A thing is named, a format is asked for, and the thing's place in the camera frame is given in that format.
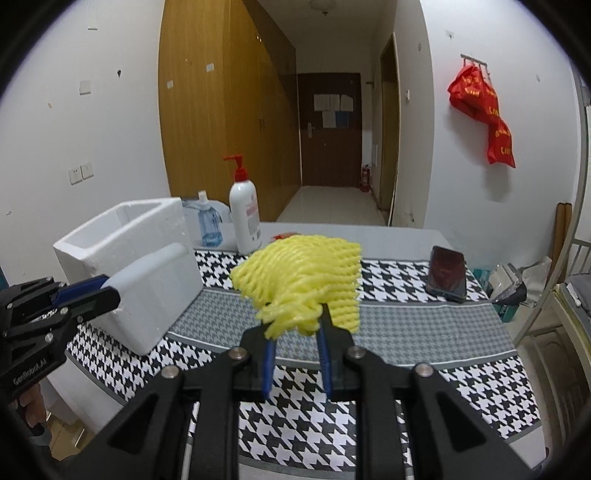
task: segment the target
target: wooden cabinet door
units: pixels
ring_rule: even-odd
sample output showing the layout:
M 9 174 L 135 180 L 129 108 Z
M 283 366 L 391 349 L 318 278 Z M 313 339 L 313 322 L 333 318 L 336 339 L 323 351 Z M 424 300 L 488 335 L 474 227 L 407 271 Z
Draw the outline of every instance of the wooden cabinet door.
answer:
M 301 186 L 300 137 L 298 127 L 296 51 L 289 48 L 285 54 L 285 70 L 280 72 L 282 117 L 285 119 L 282 132 L 284 154 L 281 167 L 283 203 L 287 205 Z
M 262 144 L 261 154 L 266 165 L 265 182 L 267 189 L 263 201 L 269 211 L 269 219 L 277 220 L 283 210 L 281 192 L 281 116 L 277 91 L 277 71 L 271 58 L 261 43 L 259 57 L 259 71 L 261 75 L 261 116 L 262 116 Z
M 261 40 L 242 0 L 231 0 L 230 41 L 225 50 L 228 154 L 244 155 L 245 167 L 258 195 L 259 214 L 269 221 L 265 202 L 267 169 L 262 148 L 262 87 L 259 71 Z
M 230 0 L 167 0 L 160 31 L 158 98 L 173 196 L 228 201 L 223 43 Z M 205 65 L 213 70 L 206 71 Z

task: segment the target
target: plastic bag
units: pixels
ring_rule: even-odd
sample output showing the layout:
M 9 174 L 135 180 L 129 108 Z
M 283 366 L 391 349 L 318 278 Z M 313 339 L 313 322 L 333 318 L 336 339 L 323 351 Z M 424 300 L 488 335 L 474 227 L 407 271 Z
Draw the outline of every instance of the plastic bag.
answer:
M 488 150 L 486 151 L 488 163 L 504 163 L 515 168 L 513 158 L 513 142 L 511 132 L 506 123 L 498 119 L 498 123 L 488 127 Z
M 533 305 L 542 298 L 542 292 L 544 291 L 551 265 L 552 260 L 550 257 L 544 257 L 542 260 L 529 267 L 522 267 L 519 269 L 523 282 L 527 287 L 527 299 L 525 304 Z
M 462 113 L 489 125 L 489 164 L 504 163 L 515 168 L 511 132 L 499 113 L 499 99 L 495 89 L 476 65 L 464 65 L 447 88 L 449 101 Z
M 519 304 L 527 298 L 527 288 L 521 273 L 510 263 L 498 265 L 489 282 L 492 305 L 501 320 L 508 323 L 513 319 Z

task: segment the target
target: ceiling light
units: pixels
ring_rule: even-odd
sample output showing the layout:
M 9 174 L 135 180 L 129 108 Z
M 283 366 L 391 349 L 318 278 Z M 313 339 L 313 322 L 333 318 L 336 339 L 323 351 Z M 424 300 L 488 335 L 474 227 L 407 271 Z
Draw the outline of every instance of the ceiling light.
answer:
M 328 13 L 330 10 L 336 7 L 336 0 L 310 0 L 309 4 L 312 10 Z

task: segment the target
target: light switch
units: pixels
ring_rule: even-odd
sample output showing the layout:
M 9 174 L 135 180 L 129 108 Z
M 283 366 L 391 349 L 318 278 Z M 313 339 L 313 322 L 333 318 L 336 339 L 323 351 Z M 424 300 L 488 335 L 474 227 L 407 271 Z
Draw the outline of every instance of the light switch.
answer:
M 90 80 L 80 81 L 80 94 L 88 95 L 90 93 Z
M 85 180 L 95 176 L 95 172 L 92 170 L 92 162 L 81 165 L 80 170 L 82 171 L 82 178 Z
M 82 181 L 82 171 L 80 167 L 68 170 L 68 175 L 70 176 L 70 183 L 72 185 L 76 185 L 76 183 L 80 183 Z

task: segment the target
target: black phone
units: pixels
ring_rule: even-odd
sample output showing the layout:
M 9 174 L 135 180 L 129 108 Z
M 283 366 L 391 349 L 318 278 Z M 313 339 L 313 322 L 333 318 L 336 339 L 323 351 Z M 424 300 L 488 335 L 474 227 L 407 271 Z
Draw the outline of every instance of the black phone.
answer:
M 466 301 L 466 261 L 461 252 L 433 247 L 427 277 L 427 293 L 446 300 Z

